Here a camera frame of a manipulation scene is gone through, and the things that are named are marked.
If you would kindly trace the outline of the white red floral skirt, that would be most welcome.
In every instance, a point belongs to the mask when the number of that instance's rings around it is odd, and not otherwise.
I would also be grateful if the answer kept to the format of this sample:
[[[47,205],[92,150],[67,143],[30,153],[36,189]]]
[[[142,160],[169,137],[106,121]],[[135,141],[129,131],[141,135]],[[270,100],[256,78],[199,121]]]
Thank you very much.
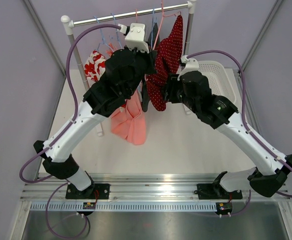
[[[105,56],[94,50],[84,64],[86,78],[98,82],[101,76],[105,73],[105,62]]]

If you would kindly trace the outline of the white perforated plastic basket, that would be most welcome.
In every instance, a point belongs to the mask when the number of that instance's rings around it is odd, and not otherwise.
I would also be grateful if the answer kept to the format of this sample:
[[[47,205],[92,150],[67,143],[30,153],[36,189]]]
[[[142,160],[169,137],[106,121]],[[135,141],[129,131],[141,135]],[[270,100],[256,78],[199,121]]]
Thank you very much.
[[[223,65],[213,60],[198,61],[198,64],[199,71],[208,78],[212,93],[224,96],[235,104],[237,98]]]

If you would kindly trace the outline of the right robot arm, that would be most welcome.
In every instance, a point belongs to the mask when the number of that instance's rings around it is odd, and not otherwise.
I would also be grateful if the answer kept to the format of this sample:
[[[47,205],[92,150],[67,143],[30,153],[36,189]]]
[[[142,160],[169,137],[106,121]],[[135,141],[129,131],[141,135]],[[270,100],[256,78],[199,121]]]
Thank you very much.
[[[269,153],[266,149],[271,145],[244,123],[228,98],[212,93],[206,76],[197,70],[182,75],[171,73],[162,92],[164,100],[185,105],[201,122],[228,137],[255,164],[249,170],[220,173],[212,187],[216,197],[241,190],[254,190],[267,198],[278,193],[292,170],[292,154]]]

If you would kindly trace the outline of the salmon pink pleated skirt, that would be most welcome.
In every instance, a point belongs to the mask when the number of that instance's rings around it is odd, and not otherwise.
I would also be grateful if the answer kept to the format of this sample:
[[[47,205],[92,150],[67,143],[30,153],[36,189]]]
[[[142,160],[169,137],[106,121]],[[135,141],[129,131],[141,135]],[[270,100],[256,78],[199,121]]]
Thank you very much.
[[[110,116],[110,130],[114,135],[134,145],[146,141],[146,120],[140,99],[141,83],[131,99]]]

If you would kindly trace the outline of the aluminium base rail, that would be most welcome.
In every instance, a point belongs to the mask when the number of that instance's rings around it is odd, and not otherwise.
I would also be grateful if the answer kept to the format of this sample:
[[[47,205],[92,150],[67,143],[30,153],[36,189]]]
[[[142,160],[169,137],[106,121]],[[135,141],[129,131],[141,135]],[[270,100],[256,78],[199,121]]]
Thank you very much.
[[[97,212],[215,212],[223,202],[206,187],[214,174],[93,174],[98,193],[83,198],[64,180],[51,177],[24,185],[20,199],[32,210]]]

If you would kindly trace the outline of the white and silver clothes rack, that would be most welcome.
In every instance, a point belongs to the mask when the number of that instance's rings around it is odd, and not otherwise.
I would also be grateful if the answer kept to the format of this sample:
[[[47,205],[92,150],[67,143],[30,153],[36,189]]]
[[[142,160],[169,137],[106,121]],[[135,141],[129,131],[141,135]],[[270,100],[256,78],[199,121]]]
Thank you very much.
[[[168,11],[179,11],[182,9],[188,9],[188,22],[187,22],[187,28],[186,28],[186,38],[185,38],[185,43],[184,43],[184,49],[183,53],[188,54],[189,52],[189,45],[190,45],[190,37],[191,37],[191,31],[192,31],[192,24],[193,24],[193,17],[195,13],[195,8],[196,8],[196,0],[187,0],[186,3],[181,3],[177,5],[171,5],[171,6],[164,6],[164,12]],[[154,10],[154,13],[161,13],[161,7],[158,8],[151,8],[151,9],[145,9],[145,10],[138,10],[138,16],[145,16],[145,15],[151,15],[152,11]],[[85,19],[85,20],[78,20],[78,21],[73,21],[70,19],[69,16],[63,15],[60,19],[62,22],[65,32],[68,36],[69,42],[71,44],[74,43],[75,37],[73,34],[73,28],[78,27],[78,26],[85,26],[85,25],[92,25],[92,24],[100,24],[104,22],[109,22],[109,21],[116,21],[120,19],[127,19],[127,18],[132,18],[135,17],[135,11],[132,12],[127,12],[127,13],[120,13],[120,14],[111,14],[109,16],[103,16],[103,17],[94,17],[91,19]],[[78,51],[77,46],[74,47],[74,57],[77,63],[77,67],[84,85],[84,89],[88,90],[89,89],[89,83],[86,78],[85,72],[84,72],[84,66],[81,61],[81,57]],[[97,135],[103,136],[104,131],[102,128],[102,125],[99,123],[97,126],[96,133]]]

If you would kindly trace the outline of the dark red polka dot skirt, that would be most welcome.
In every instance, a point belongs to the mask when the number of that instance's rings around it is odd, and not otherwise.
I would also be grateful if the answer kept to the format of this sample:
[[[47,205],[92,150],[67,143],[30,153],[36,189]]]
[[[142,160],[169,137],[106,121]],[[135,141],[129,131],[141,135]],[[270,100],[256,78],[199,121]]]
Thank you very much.
[[[155,60],[156,73],[147,77],[146,87],[153,107],[162,112],[166,102],[162,96],[168,75],[175,74],[179,68],[179,59],[183,51],[183,17],[177,16],[169,36],[163,39],[157,48]]]

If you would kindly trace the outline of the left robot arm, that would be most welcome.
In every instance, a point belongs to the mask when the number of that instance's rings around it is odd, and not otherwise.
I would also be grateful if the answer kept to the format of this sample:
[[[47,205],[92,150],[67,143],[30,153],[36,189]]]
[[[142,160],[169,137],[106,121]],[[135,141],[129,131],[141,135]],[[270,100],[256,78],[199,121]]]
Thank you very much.
[[[47,173],[67,180],[84,199],[94,193],[94,181],[74,160],[71,152],[99,123],[124,105],[137,90],[145,74],[155,73],[156,51],[140,52],[127,47],[105,61],[105,72],[84,94],[77,112],[55,136],[36,141],[34,149]]]

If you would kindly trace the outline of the dark grey dotted skirt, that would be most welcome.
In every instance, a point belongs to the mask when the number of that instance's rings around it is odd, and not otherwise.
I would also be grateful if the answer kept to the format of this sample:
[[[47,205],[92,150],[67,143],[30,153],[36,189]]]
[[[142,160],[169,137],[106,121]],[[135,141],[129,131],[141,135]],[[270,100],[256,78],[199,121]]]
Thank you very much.
[[[158,30],[159,30],[158,24],[155,22],[153,24],[153,27],[152,27],[151,32],[150,32],[149,37],[148,37],[148,43],[151,44],[151,47],[154,46],[155,38],[157,36]],[[142,107],[143,112],[145,113],[148,110],[148,105],[150,102],[150,97],[148,95],[148,90],[147,90],[147,86],[146,86],[146,80],[142,81],[141,96],[142,96],[141,107]]]

